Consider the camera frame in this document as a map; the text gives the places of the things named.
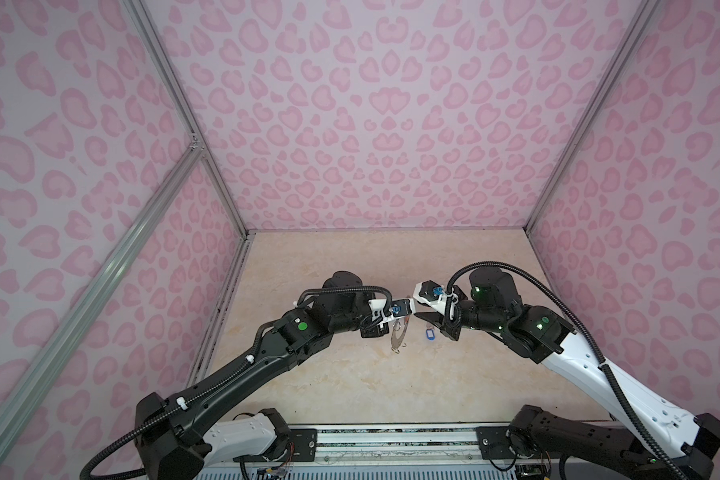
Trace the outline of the perforated metal ring disc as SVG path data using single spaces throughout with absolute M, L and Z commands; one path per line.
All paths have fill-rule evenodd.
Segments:
M 391 326 L 390 333 L 390 346 L 391 351 L 395 354 L 399 354 L 403 348 L 406 347 L 406 334 L 410 322 L 410 317 L 396 319 Z

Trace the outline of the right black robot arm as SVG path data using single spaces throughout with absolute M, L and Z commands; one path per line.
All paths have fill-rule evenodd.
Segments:
M 620 427 L 561 418 L 526 405 L 506 436 L 520 456 L 557 453 L 629 479 L 708 479 L 720 449 L 720 420 L 695 415 L 663 398 L 608 360 L 594 335 L 540 280 L 503 262 L 482 261 L 445 285 L 418 284 L 420 319 L 456 341 L 482 331 L 521 358 L 568 380 L 604 408 Z

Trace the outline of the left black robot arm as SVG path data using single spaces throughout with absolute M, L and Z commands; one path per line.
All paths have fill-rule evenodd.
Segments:
M 143 398 L 133 430 L 97 453 L 79 476 L 98 478 L 96 467 L 132 444 L 142 466 L 116 478 L 193 479 L 214 449 L 208 432 L 242 400 L 328 348 L 335 335 L 383 336 L 388 323 L 409 313 L 408 300 L 337 271 L 322 287 L 305 290 L 280 318 L 262 324 L 252 346 L 220 370 L 167 398 L 157 393 Z

